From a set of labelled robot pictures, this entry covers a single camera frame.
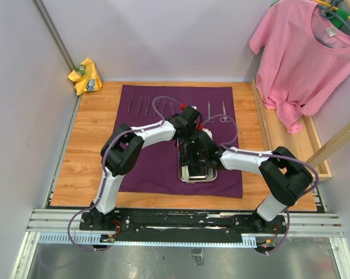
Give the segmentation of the steel instrument tray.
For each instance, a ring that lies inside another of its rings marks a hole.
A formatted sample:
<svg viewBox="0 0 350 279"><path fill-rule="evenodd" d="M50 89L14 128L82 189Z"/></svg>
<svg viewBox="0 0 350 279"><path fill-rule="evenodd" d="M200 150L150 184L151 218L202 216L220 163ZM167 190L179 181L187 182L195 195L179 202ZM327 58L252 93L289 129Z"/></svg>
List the steel instrument tray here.
<svg viewBox="0 0 350 279"><path fill-rule="evenodd" d="M177 140L178 147L178 176L185 183L203 183L211 182L217 178L217 171L209 167L192 167L189 165L190 159L190 142ZM180 175L180 167L188 165L189 180L182 180Z"/></svg>

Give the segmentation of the steel scissors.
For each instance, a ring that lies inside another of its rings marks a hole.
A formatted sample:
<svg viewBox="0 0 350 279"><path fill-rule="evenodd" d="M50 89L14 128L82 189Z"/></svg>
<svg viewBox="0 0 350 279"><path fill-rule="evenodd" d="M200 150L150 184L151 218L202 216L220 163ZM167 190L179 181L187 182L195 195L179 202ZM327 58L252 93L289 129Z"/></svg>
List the steel scissors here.
<svg viewBox="0 0 350 279"><path fill-rule="evenodd" d="M215 120L211 116L211 105L210 102L208 102L208 114L207 117L205 118L205 123L214 123Z"/></svg>
<svg viewBox="0 0 350 279"><path fill-rule="evenodd" d="M225 103L222 102L223 115L220 117L221 123L231 123L231 119L227 116Z"/></svg>

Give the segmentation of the purple surgical wrap cloth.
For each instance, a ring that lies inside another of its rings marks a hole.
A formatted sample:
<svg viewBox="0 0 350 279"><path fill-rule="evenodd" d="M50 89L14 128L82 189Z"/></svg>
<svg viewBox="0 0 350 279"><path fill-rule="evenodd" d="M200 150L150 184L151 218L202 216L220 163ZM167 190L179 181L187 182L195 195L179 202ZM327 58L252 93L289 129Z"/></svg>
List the purple surgical wrap cloth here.
<svg viewBox="0 0 350 279"><path fill-rule="evenodd" d="M134 98L130 113L127 113L128 99ZM140 113L137 116L138 98L143 96ZM148 115L145 117L145 97L150 96ZM235 118L233 89L231 87L153 87L124 85L117 111L115 123L130 127L145 126L160 120L153 118L152 102L160 99L158 111L162 113L162 102L166 99L164 117L170 117L170 103L174 102L175 113L181 113L181 104L196 106L203 118L208 114L208 102L211 105L211 116L216 116L214 123L207 123L206 128L212 132L213 140L218 144L235 139L235 125L221 123L219 116L223 114L222 102L225 103L227 115ZM121 192L149 192L173 195L211 195L241 198L242 173L238 170L217 171L217 178L211 182L185 183L178 176L178 150L174 141L160 142L146 147L122 181Z"/></svg>

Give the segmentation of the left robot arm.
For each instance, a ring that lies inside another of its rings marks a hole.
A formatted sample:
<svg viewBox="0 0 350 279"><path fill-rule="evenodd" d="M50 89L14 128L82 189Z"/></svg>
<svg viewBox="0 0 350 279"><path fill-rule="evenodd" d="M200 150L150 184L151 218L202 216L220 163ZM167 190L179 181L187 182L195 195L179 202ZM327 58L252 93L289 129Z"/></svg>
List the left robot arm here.
<svg viewBox="0 0 350 279"><path fill-rule="evenodd" d="M193 135L198 130L200 117L198 110L186 106L181 113L153 124L141 127L121 124L115 129L101 150L102 178L89 208L93 223L99 229L107 230L112 226L120 185L134 168L142 149Z"/></svg>

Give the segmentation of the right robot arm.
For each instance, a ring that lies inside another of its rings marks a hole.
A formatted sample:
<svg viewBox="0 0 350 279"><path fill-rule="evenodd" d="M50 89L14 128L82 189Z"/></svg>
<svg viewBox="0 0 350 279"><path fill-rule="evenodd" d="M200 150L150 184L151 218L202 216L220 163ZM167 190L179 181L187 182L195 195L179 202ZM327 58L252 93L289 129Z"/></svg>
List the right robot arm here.
<svg viewBox="0 0 350 279"><path fill-rule="evenodd" d="M282 146L261 153L234 146L218 146L204 131L193 134L190 145L191 150L212 169L241 170L263 177L270 194L249 218L252 229L260 233L272 228L277 215L294 205L313 181L303 162Z"/></svg>

